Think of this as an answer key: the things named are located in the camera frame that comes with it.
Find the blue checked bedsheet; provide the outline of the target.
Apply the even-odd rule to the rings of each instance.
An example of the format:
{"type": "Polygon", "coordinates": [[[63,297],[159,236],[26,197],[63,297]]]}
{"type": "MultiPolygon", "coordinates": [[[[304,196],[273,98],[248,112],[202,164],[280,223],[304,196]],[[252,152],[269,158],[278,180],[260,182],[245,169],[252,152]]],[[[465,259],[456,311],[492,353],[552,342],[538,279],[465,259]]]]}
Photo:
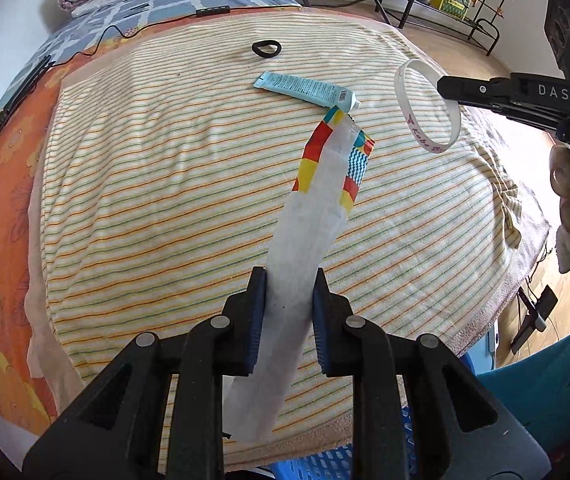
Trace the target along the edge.
{"type": "Polygon", "coordinates": [[[40,58],[49,55],[54,63],[65,63],[80,51],[95,47],[101,39],[116,35],[108,27],[117,27],[122,32],[171,21],[191,15],[200,9],[216,6],[239,8],[275,8],[297,6],[295,0],[116,0],[78,18],[69,20],[44,41],[28,63],[16,75],[0,99],[0,107],[11,99],[20,84],[34,69],[40,58]]]}

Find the blue plastic trash basket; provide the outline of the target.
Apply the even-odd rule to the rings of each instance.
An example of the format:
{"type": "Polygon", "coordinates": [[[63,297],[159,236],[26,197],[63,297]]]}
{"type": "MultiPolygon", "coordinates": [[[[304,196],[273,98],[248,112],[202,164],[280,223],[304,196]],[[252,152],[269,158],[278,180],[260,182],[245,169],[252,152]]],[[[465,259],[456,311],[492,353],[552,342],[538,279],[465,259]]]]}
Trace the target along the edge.
{"type": "MultiPolygon", "coordinates": [[[[417,466],[411,412],[407,405],[403,405],[401,413],[407,468],[410,478],[413,479],[416,476],[417,466]]],[[[269,469],[279,480],[347,480],[350,478],[351,466],[352,445],[347,444],[305,457],[282,460],[271,464],[269,469]]]]}

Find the orange floral bedsheet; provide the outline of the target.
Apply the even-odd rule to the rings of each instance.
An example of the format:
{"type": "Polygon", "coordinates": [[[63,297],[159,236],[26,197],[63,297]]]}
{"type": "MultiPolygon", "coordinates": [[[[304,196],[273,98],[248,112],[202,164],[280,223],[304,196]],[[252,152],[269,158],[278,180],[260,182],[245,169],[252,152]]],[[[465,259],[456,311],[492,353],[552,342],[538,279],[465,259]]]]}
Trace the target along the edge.
{"type": "Polygon", "coordinates": [[[71,342],[90,340],[89,325],[112,313],[132,314],[145,304],[168,304],[178,313],[179,327],[192,325],[217,305],[209,299],[197,307],[187,297],[197,291],[198,274],[206,274],[220,294],[232,292],[249,269],[261,263],[272,230],[263,226],[242,236],[247,214],[238,206],[244,196],[238,184],[246,174],[242,161],[265,159],[290,146],[305,133],[313,111],[300,107],[290,127],[276,125],[273,110],[251,81],[263,70],[281,70],[285,63],[307,64],[317,25],[325,15],[302,9],[235,11],[219,18],[177,18],[134,32],[117,32],[65,63],[55,63],[34,93],[20,106],[0,139],[0,417],[31,434],[43,434],[63,407],[61,393],[28,354],[35,324],[33,313],[44,313],[44,301],[30,298],[31,283],[43,274],[28,257],[38,252],[38,218],[28,211],[46,131],[65,77],[90,58],[119,61],[133,52],[154,61],[186,58],[186,68],[171,79],[187,94],[181,110],[168,116],[177,128],[191,119],[184,145],[154,139],[154,160],[145,171],[180,162],[185,194],[160,202],[163,218],[138,222],[127,230],[145,247],[136,258],[158,263],[160,275],[146,274],[132,296],[99,304],[88,314],[56,324],[71,342]]]}

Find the white wristband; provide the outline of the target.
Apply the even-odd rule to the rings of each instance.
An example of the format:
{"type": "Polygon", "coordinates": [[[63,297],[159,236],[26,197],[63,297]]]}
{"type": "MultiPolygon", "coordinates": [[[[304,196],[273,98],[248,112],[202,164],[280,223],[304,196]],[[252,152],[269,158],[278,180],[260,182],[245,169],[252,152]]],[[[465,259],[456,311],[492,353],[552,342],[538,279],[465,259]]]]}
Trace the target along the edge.
{"type": "Polygon", "coordinates": [[[432,154],[452,148],[462,127],[458,104],[437,92],[441,78],[439,70],[418,58],[403,63],[395,73],[396,97],[407,128],[432,154]]]}

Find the light blue cream tube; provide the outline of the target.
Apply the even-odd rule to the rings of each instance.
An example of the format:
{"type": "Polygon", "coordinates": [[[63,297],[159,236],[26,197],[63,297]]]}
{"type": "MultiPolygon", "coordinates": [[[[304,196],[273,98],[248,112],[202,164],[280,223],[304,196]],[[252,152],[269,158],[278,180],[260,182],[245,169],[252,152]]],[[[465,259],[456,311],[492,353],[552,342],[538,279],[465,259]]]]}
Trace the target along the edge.
{"type": "Polygon", "coordinates": [[[352,90],[309,78],[263,72],[253,86],[325,108],[338,107],[345,113],[360,107],[360,101],[352,90]]]}

